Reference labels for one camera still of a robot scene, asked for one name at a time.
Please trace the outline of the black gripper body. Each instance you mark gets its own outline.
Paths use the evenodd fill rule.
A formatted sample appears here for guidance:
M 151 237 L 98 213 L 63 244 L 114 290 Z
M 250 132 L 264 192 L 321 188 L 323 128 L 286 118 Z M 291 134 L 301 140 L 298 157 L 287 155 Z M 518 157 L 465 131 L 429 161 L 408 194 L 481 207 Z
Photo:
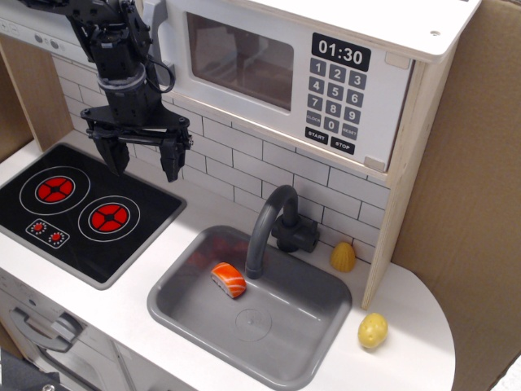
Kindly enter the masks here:
M 132 77 L 98 78 L 108 105 L 81 113 L 92 139 L 189 150 L 189 120 L 165 108 L 153 67 L 138 65 Z

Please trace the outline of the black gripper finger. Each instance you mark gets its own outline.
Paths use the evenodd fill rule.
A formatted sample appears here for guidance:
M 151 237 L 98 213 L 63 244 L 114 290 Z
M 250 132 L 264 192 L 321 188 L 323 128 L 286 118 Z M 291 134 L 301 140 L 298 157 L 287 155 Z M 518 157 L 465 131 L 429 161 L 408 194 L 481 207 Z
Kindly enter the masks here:
M 174 138 L 167 138 L 160 146 L 160 163 L 168 182 L 178 179 L 179 171 L 185 164 L 186 146 Z
M 109 170 L 121 176 L 129 163 L 129 150 L 117 138 L 95 138 L 94 144 Z

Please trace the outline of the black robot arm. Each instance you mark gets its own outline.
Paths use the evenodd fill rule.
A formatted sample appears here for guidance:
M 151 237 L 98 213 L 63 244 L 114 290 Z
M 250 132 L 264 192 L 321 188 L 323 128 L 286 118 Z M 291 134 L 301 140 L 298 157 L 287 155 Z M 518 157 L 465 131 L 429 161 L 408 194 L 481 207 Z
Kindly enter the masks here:
M 156 69 L 162 62 L 150 49 L 150 28 L 133 1 L 25 1 L 24 6 L 67 18 L 87 59 L 95 64 L 98 84 L 108 104 L 87 108 L 81 118 L 109 170 L 121 176 L 129 163 L 129 144 L 158 147 L 169 182 L 178 178 L 192 138 L 190 122 L 162 104 L 175 85 L 160 87 Z

